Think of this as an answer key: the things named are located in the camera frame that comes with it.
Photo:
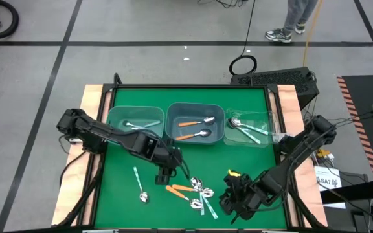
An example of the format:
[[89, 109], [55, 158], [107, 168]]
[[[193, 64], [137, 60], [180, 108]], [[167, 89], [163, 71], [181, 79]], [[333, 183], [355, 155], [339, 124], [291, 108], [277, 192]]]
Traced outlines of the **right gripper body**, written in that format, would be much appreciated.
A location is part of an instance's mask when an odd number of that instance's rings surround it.
[[228, 175], [230, 202], [235, 211], [258, 211], [262, 196], [248, 174]]

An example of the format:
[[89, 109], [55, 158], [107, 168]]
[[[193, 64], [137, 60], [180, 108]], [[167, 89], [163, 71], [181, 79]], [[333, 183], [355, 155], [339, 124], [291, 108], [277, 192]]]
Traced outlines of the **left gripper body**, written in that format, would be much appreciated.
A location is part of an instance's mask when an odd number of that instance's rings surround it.
[[176, 147], [157, 147], [153, 152], [153, 163], [157, 166], [176, 169], [182, 165], [182, 152]]

